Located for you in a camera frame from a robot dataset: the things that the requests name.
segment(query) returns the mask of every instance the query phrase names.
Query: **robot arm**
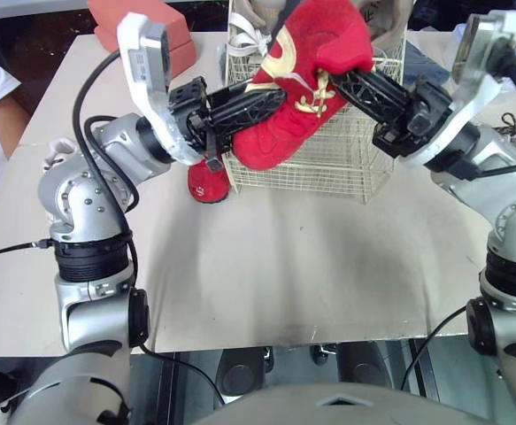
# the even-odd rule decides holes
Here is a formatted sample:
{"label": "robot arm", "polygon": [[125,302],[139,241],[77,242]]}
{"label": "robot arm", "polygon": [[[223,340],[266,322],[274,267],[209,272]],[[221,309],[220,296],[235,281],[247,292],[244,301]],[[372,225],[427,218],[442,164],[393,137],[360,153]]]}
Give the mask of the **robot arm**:
{"label": "robot arm", "polygon": [[507,55],[499,52],[507,45],[516,47],[515,11],[472,15],[452,70],[452,97],[430,81],[410,92],[377,73],[351,72],[333,83],[380,123],[374,144],[408,166],[426,166],[437,185],[491,224],[482,297],[466,307],[468,333],[477,352],[497,357],[516,399],[516,170],[505,169],[516,166],[516,146],[470,122],[499,93],[492,58]]}

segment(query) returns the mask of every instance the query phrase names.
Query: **red shoe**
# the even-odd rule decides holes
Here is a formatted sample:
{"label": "red shoe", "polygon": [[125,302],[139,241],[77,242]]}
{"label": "red shoe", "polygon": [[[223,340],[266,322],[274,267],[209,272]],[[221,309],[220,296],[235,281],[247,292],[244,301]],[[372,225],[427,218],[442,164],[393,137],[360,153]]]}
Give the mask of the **red shoe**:
{"label": "red shoe", "polygon": [[212,172],[206,160],[189,167],[187,184],[192,197],[203,204],[216,204],[228,196],[230,181],[226,169]]}
{"label": "red shoe", "polygon": [[266,170],[289,159],[346,101],[328,75],[372,69],[364,19],[350,0],[304,0],[289,15],[246,91],[281,87],[287,99],[269,119],[236,133],[234,154]]}

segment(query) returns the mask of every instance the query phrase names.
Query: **black cable clip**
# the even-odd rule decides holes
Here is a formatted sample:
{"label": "black cable clip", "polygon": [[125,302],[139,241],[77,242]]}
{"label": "black cable clip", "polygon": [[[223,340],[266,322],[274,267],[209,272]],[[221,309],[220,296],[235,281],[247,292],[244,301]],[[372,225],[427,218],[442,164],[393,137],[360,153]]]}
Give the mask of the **black cable clip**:
{"label": "black cable clip", "polygon": [[27,248],[39,248],[40,250],[46,250],[53,246],[53,239],[40,239],[39,241],[20,243],[18,245],[8,246],[7,248],[2,248],[0,250],[0,254],[4,254],[6,252],[25,250]]}

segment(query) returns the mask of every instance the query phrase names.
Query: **white table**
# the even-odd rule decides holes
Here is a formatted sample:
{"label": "white table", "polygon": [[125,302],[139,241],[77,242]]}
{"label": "white table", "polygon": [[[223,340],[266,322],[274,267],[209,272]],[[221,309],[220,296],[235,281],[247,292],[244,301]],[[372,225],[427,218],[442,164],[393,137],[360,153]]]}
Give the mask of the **white table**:
{"label": "white table", "polygon": [[[446,37],[410,35],[423,50],[428,43],[431,56]],[[173,85],[202,74],[216,89],[216,45],[225,35],[194,39],[199,59]],[[72,136],[74,97],[104,55],[94,36],[77,37],[35,112],[0,181],[0,248],[48,234],[36,196],[45,144]],[[511,107],[516,113],[516,100]],[[91,90],[83,117],[134,110],[114,64]],[[489,226],[424,168],[397,166],[369,205],[257,188],[201,205],[187,191],[186,173],[174,165],[141,185],[142,201],[128,218],[158,351],[423,336],[479,295]],[[0,256],[0,356],[64,352],[55,273],[51,251]],[[443,331],[465,332],[464,317]]]}

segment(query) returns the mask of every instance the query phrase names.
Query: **shoe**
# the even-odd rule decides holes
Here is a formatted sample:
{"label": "shoe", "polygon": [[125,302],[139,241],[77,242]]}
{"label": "shoe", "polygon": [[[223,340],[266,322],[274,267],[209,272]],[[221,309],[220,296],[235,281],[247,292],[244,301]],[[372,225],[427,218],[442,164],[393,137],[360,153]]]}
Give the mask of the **shoe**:
{"label": "shoe", "polygon": [[346,101],[330,74],[372,69],[366,23],[350,0],[304,0],[289,15],[246,91],[281,87],[287,99],[268,120],[233,137],[248,168],[266,170],[289,159]]}
{"label": "shoe", "polygon": [[189,167],[187,183],[191,196],[203,204],[216,204],[227,198],[230,181],[226,168],[212,172],[206,160]]}

